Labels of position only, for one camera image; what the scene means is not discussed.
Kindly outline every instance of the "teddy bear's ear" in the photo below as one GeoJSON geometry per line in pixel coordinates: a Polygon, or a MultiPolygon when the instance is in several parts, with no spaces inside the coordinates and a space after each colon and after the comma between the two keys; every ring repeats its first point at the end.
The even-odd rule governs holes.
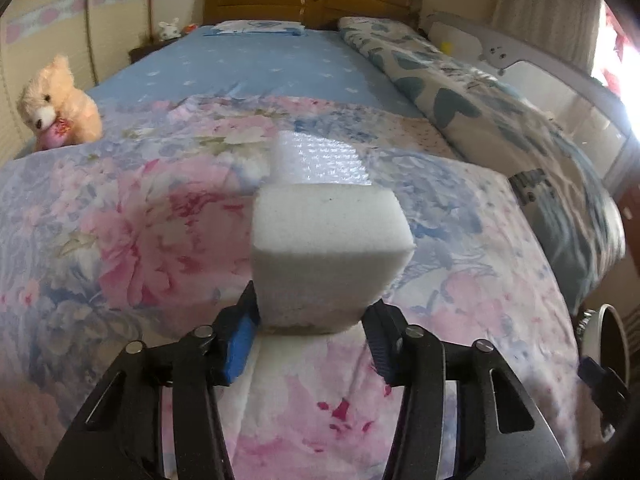
{"type": "Polygon", "coordinates": [[[57,70],[66,70],[69,72],[69,59],[67,56],[63,56],[62,54],[57,54],[51,65],[57,70]]]}

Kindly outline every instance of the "bubble wrap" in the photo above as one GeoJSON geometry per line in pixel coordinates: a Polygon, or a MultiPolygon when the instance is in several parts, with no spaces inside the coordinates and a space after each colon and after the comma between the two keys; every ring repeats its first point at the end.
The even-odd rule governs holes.
{"type": "Polygon", "coordinates": [[[354,147],[339,140],[279,132],[271,155],[274,184],[371,184],[354,147]]]}

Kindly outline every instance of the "blue bed sheet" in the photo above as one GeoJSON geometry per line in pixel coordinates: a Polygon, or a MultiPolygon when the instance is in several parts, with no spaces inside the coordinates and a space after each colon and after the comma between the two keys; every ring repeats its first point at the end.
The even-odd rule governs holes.
{"type": "Polygon", "coordinates": [[[178,101],[193,94],[300,96],[423,117],[388,78],[337,32],[305,36],[204,36],[199,29],[122,70],[88,92],[109,100],[178,101]]]}

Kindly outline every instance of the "orange toy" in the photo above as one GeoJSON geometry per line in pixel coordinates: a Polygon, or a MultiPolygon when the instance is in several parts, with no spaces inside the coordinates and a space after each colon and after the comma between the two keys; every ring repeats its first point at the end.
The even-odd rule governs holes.
{"type": "Polygon", "coordinates": [[[94,142],[102,137],[102,121],[93,99],[74,87],[74,77],[65,56],[57,55],[22,91],[18,111],[37,140],[34,151],[59,145],[50,127],[64,125],[63,146],[94,142]]]}

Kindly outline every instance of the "white bunny toy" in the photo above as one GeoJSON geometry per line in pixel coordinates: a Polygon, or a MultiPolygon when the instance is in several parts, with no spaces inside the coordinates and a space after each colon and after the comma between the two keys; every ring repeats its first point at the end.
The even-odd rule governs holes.
{"type": "Polygon", "coordinates": [[[160,40],[172,40],[173,38],[180,38],[180,30],[178,30],[178,18],[174,18],[171,23],[160,22],[160,40]]]}

